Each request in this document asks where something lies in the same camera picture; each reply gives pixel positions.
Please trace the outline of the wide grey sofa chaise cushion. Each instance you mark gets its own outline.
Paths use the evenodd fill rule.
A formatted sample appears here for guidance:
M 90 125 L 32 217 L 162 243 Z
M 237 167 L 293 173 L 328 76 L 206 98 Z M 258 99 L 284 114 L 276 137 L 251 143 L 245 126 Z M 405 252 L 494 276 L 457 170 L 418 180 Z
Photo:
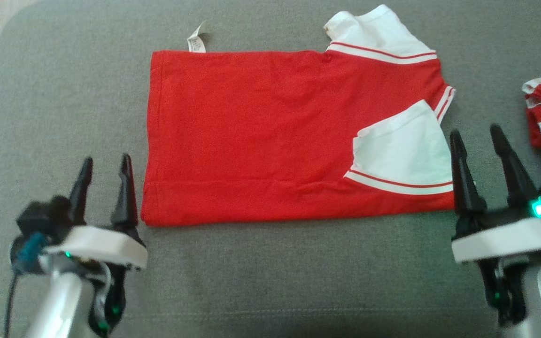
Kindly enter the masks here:
M 109 222 L 123 153 L 137 197 L 147 162 L 153 51 L 184 49 L 197 26 L 210 51 L 324 51 L 324 24 L 386 4 L 437 51 L 456 89 L 479 192 L 505 205 L 498 123 L 537 185 L 522 84 L 541 77 L 541 0 L 0 1 L 0 333 L 15 220 L 69 193 L 94 160 L 86 220 Z M 139 226 L 148 268 L 127 274 L 115 338 L 493 338 L 479 270 L 455 263 L 453 212 L 358 220 Z

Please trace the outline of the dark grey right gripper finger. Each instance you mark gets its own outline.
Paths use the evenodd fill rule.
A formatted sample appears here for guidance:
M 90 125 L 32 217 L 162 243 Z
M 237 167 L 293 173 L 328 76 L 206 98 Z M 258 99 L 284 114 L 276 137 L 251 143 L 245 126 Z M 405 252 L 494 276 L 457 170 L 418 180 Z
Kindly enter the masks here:
M 477 191 L 468 167 L 467 151 L 457 129 L 452 130 L 449 135 L 449 147 L 455 212 L 459 217 L 482 214 L 487 209 L 487 204 Z
M 511 147 L 502 128 L 498 124 L 490 125 L 490 136 L 496 154 L 502 161 L 510 207 L 529 206 L 538 197 L 537 189 L 524 165 Z

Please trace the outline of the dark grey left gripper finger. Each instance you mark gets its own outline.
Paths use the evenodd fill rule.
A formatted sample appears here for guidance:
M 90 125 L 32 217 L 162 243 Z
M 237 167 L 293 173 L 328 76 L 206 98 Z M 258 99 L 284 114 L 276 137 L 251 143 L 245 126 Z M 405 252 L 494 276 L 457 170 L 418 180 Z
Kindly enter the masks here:
M 139 220 L 132 161 L 127 153 L 122 156 L 118 175 L 121 184 L 115 210 L 111 214 L 111 225 L 115 231 L 129 232 L 137 229 Z
M 88 156 L 84 158 L 77 179 L 70 191 L 69 201 L 70 209 L 68 212 L 69 219 L 74 225 L 86 225 L 85 207 L 87 192 L 92 181 L 93 175 L 93 159 Z

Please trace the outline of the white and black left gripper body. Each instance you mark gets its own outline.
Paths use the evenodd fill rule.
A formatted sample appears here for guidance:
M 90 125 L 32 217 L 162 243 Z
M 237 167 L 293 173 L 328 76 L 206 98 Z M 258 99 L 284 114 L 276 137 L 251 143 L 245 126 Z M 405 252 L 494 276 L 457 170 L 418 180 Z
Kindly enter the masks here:
M 40 307 L 41 335 L 110 335 L 126 309 L 127 272 L 147 267 L 136 231 L 73 228 L 40 256 L 50 285 Z

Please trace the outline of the red and white shirt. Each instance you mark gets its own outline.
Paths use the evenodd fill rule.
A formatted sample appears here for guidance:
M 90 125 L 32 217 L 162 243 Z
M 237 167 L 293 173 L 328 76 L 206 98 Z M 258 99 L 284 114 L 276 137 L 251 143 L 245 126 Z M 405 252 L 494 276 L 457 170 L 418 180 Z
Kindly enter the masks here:
M 384 5 L 324 31 L 324 52 L 153 52 L 146 225 L 454 208 L 436 51 Z

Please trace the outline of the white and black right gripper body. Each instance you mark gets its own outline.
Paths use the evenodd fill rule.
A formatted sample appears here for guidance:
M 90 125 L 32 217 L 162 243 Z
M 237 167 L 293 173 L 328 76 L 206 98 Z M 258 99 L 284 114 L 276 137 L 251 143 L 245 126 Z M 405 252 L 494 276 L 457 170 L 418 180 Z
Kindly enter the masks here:
M 541 219 L 529 206 L 459 217 L 457 263 L 475 263 L 498 327 L 541 327 Z

